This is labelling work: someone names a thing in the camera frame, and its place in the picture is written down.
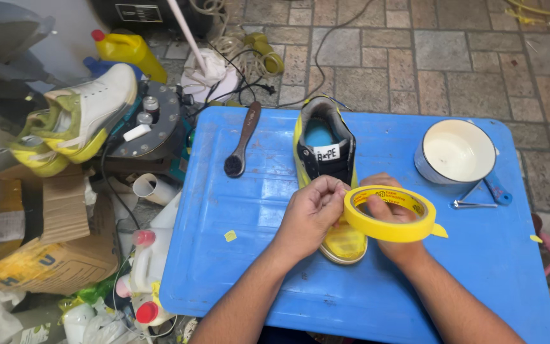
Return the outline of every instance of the yellow masking tape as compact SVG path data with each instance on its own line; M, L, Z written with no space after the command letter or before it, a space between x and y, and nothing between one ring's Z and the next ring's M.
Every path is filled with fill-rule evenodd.
M358 206L371 195L377 195L387 203L397 204L413 211L417 220L409 223L392 223L374 219L362 213ZM448 238L443 227L434 223L436 208L429 200L415 192L391 186L363 186L349 191L345 196L343 215L347 223L379 240L392 242L412 242L426 238L430 234Z

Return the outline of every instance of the tiled floor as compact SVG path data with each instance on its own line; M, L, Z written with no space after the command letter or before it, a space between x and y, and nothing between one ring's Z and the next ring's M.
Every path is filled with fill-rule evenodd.
M525 4L539 1L550 9L550 0ZM321 81L314 59L320 41L367 0L241 2L232 22L265 33L286 64L267 82L277 93L256 90L259 101L275 106L306 97ZM504 0L373 0L326 39L318 57L326 82L317 94L355 111L505 122L532 210L550 233L550 27L519 25L506 8ZM163 64L179 80L183 61ZM242 99L253 100L247 91Z

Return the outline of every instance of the red cap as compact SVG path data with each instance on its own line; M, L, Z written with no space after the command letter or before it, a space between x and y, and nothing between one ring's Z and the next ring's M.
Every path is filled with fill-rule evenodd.
M141 324L151 323L158 316L158 305L156 302L148 301L137 309L135 317Z
M105 39L105 34L101 30L93 30L90 35L92 36L92 39L94 39L96 42L101 42Z
M157 235L150 230L139 230L133 232L133 245L150 246L156 240Z

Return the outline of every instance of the cardboard tube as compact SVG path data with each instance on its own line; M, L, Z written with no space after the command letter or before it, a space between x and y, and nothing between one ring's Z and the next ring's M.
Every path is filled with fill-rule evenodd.
M177 191L169 184L157 178L157 176L146 173L141 175L133 183L133 192L139 197L143 197L161 206L166 206L171 202Z

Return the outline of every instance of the cardboard box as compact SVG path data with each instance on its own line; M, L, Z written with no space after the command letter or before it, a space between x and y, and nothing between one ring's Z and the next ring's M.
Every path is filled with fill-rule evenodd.
M56 176L43 179L22 165L0 173L0 181L15 179L21 181L27 227L22 246L0 246L1 289L69 295L118 269L111 201L100 195L95 215L87 218L80 166L71 165ZM35 195L43 197L42 219L39 212L27 212L25 199ZM43 232L39 228L42 220Z

